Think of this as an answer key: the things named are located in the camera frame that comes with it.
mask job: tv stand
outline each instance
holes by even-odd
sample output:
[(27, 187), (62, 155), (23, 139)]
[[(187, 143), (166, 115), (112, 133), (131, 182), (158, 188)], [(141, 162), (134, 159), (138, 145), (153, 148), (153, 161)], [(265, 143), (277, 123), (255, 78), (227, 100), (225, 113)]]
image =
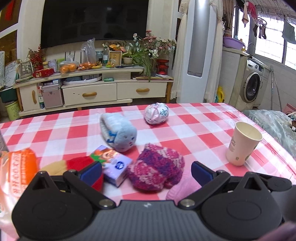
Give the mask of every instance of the tv stand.
[[(82, 107), (107, 105), (107, 104), (130, 104), (133, 99), (163, 97), (169, 103), (170, 92), (173, 80), (133, 80), (132, 72), (143, 72), (144, 68), (140, 66), (126, 68), (105, 68), (76, 71), (69, 74), (56, 73), (46, 78), (33, 78), (29, 81), (16, 83), (13, 85), (17, 89), (18, 101), (20, 104), (20, 117), (47, 113), (51, 111), (66, 110)], [(102, 74), (102, 79), (113, 77), (113, 82), (97, 81), (87, 84), (63, 85), (62, 93), (64, 105), (54, 108), (40, 108), (38, 102), (37, 84), (49, 80), (81, 76), (88, 74)], [(95, 96), (83, 97), (84, 93), (96, 92)]]

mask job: metal screw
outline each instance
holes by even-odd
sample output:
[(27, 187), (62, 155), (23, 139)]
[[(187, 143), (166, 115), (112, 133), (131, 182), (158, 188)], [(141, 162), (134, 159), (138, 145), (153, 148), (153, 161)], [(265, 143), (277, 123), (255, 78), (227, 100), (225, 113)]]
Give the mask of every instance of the metal screw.
[(99, 204), (102, 207), (111, 207), (114, 205), (114, 202), (110, 199), (103, 199), (103, 200), (99, 201)]
[(192, 207), (195, 205), (195, 201), (191, 200), (191, 199), (183, 199), (180, 204), (183, 207)]

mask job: washing machine door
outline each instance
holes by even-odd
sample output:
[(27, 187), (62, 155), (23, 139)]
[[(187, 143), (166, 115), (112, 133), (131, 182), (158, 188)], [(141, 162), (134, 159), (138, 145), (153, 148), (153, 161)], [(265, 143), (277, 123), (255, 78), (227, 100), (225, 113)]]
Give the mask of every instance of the washing machine door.
[(250, 103), (254, 101), (260, 89), (260, 76), (258, 73), (251, 73), (244, 84), (244, 101)]

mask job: floral fabric ball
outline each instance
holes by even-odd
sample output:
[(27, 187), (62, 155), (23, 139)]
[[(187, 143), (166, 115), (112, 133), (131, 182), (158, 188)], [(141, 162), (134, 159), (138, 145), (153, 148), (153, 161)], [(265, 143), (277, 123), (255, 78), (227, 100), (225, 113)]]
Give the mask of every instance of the floral fabric ball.
[(147, 106), (144, 118), (150, 125), (160, 124), (168, 118), (168, 106), (164, 103), (156, 103)]

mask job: paper cup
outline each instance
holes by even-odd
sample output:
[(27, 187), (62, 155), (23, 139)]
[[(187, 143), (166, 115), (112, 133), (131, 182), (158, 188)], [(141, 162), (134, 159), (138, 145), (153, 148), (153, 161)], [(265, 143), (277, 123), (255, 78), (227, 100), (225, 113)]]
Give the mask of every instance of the paper cup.
[(252, 125), (242, 121), (236, 122), (226, 152), (227, 160), (235, 166), (242, 166), (262, 139), (263, 136), (260, 131)]

